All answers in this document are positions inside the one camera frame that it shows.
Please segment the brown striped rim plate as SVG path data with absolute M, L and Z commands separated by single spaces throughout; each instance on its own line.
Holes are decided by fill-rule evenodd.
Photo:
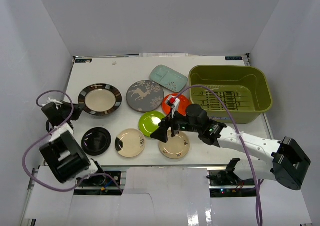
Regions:
M 122 94 L 111 84 L 96 83 L 82 89 L 78 103 L 83 110 L 93 116 L 106 116 L 116 111 L 122 104 Z

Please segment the grey reindeer plate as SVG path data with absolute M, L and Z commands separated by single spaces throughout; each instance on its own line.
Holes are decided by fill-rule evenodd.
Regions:
M 127 90 L 128 105 L 138 112 L 156 110 L 165 97 L 162 86 L 152 80 L 140 80 L 133 83 Z

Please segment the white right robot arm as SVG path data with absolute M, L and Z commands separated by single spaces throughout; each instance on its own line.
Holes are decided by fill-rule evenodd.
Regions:
M 207 145 L 248 153 L 259 159 L 258 164 L 246 166 L 239 158 L 234 158 L 221 176 L 214 177 L 214 180 L 226 179 L 231 185 L 238 185 L 243 179 L 259 178 L 275 180 L 286 188 L 300 190 L 311 164 L 295 139 L 265 139 L 236 132 L 230 126 L 209 118 L 206 110 L 198 104 L 187 106 L 185 115 L 172 110 L 161 120 L 151 138 L 166 143 L 168 137 L 175 137 L 182 131 L 197 133 Z

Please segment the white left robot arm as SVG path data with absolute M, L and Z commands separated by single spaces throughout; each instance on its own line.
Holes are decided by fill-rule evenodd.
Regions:
M 50 100 L 42 105 L 42 112 L 48 118 L 47 124 L 55 130 L 49 141 L 39 148 L 53 175 L 60 183 L 73 178 L 87 177 L 94 185 L 101 185 L 106 173 L 97 161 L 89 159 L 74 138 L 72 121 L 79 119 L 84 104 L 72 105 L 65 101 Z

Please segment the olive green plastic bin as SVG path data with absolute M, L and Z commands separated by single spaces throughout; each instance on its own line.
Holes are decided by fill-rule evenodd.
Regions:
M 214 91 L 230 111 L 236 123 L 253 122 L 268 111 L 273 99 L 265 74 L 251 66 L 198 65 L 188 75 L 192 103 L 201 105 L 216 121 L 232 123 Z

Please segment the lime green round plate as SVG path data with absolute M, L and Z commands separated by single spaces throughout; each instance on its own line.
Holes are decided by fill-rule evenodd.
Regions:
M 145 112 L 139 119 L 139 130 L 145 136 L 150 137 L 150 135 L 158 129 L 159 123 L 164 117 L 165 115 L 159 111 Z

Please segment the cream floral plate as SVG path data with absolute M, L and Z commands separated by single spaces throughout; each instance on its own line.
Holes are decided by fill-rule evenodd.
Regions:
M 158 143 L 164 156 L 171 159 L 180 159 L 188 154 L 191 144 L 184 132 L 178 132 L 175 137 L 172 137 L 171 130 L 169 130 L 167 136 L 168 141 L 166 143 L 161 141 Z

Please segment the orange round plate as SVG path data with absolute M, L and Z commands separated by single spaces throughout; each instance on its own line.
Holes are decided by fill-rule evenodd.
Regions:
M 171 108 L 168 104 L 166 104 L 166 100 L 169 96 L 176 96 L 177 93 L 171 93 L 171 94 L 168 94 L 164 97 L 163 101 L 162 101 L 162 104 L 161 104 L 161 107 L 162 107 L 162 110 L 163 112 L 165 113 L 165 115 L 169 114 Z M 185 95 L 181 94 L 179 96 L 179 99 L 180 99 L 180 103 L 179 103 L 179 107 L 178 107 L 178 112 L 184 116 L 186 116 L 186 109 L 187 109 L 187 106 L 189 106 L 191 104 L 191 101 L 189 98 L 187 98 Z

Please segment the cream plate with black patch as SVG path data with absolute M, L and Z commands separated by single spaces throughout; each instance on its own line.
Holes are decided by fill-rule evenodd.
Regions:
M 126 158 L 136 157 L 143 152 L 146 146 L 145 136 L 137 129 L 125 129 L 116 136 L 115 149 Z

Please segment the black round plate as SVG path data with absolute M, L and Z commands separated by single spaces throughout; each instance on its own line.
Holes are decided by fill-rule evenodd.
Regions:
M 94 127 L 83 135 L 81 147 L 86 154 L 99 156 L 109 149 L 111 141 L 111 134 L 107 129 Z

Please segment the left blue table label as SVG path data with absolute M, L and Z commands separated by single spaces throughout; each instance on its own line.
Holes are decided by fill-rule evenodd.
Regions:
M 91 63 L 92 58 L 76 58 L 75 63 Z

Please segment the blue table label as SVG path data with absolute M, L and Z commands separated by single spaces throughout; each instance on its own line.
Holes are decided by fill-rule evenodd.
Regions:
M 231 60 L 242 61 L 243 60 L 242 56 L 225 56 L 225 59 L 229 60 L 229 61 L 231 61 Z
M 76 58 L 75 63 L 91 63 L 92 58 Z

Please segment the light blue rectangular dish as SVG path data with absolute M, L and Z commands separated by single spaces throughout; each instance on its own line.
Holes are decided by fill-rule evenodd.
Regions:
M 180 92 L 188 82 L 188 77 L 166 65 L 157 65 L 149 77 L 173 92 Z

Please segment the right blue table label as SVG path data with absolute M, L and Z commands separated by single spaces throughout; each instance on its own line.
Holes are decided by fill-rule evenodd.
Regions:
M 243 60 L 242 56 L 225 56 L 225 59 L 229 60 L 229 61 L 231 61 L 231 60 L 242 61 Z

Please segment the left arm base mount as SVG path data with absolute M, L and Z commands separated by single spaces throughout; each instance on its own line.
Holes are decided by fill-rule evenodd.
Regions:
M 105 175 L 85 179 L 74 190 L 74 195 L 85 196 L 121 196 L 123 187 L 121 186 L 121 171 L 104 171 L 112 179 Z

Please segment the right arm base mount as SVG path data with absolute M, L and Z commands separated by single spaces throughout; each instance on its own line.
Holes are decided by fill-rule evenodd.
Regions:
M 235 174 L 239 158 L 233 158 L 225 169 L 209 170 L 207 179 L 210 185 L 211 198 L 223 197 L 256 197 L 253 179 L 242 180 Z

